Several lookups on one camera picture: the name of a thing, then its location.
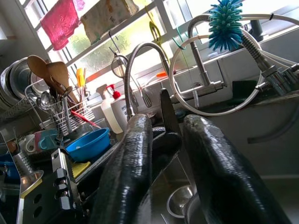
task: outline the pink towel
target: pink towel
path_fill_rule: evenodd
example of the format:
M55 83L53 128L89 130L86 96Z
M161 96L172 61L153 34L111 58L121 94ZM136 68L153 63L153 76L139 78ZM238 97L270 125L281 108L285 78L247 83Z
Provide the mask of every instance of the pink towel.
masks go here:
M43 17L41 25L51 40L54 50L62 49L67 38L79 25L79 18L72 0L59 0Z

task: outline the white bottle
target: white bottle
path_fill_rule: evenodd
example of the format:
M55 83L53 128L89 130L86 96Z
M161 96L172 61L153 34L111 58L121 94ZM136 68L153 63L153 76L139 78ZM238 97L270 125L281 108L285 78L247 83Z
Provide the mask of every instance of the white bottle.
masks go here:
M127 120L127 106L126 106L125 96L124 95L118 96L118 94L114 94L113 97L114 97L114 101L111 103L112 111L121 128L124 131L126 131L128 120Z
M117 122L117 119L115 118L115 115L113 113L113 110L111 108L111 103L114 101L113 98L110 98L107 90L104 90L104 100L101 104L101 109L105 115L106 120L108 121L112 131L115 134L120 134L123 132L123 129L120 127L119 123Z

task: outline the metal spring faucet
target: metal spring faucet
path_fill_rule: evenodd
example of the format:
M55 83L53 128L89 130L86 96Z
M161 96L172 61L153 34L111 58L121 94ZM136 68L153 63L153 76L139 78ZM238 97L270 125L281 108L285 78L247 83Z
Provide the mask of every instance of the metal spring faucet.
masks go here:
M132 108L131 102L130 102L131 101L131 95L130 95L131 69L132 69L133 61L136 58L138 52L144 47L151 47L159 53L164 70L165 70L166 74L169 75L169 64L168 64L167 57L166 57L165 53L163 52L163 50L157 44L152 43L152 42L145 42L145 43L138 44L134 48L134 50L132 51L131 56L128 60L128 64L126 66L125 78L124 78L124 89L125 89L125 97L126 97L125 99L126 99L126 105L127 105L128 120L131 117L133 117L133 115L134 115L133 108Z

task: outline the towel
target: towel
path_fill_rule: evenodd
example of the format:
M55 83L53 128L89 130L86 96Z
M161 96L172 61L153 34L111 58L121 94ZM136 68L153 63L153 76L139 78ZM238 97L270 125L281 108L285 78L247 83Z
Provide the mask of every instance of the towel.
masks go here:
M73 0L73 2L77 11L81 11L85 6L85 2L83 0Z
M81 17L91 44L96 43L110 29L138 12L133 0L100 0Z
M79 18L72 0L59 0L43 17L41 25L51 40L54 50L62 49L67 38L74 34Z

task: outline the metal bowl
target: metal bowl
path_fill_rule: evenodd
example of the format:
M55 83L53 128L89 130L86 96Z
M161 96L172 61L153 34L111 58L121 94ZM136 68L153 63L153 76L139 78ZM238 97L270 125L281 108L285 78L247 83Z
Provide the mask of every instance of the metal bowl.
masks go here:
M46 82L44 80L36 83L37 81L39 81L41 79L42 78L36 76L34 73L31 73L30 84L35 83L33 86L31 86L31 89L38 96L41 96L43 92L45 92L49 89L48 85L46 84Z
M191 185L176 189L167 200L167 211L175 218L184 218L183 208L193 196Z
M207 224L197 193L184 206L183 210L186 224Z

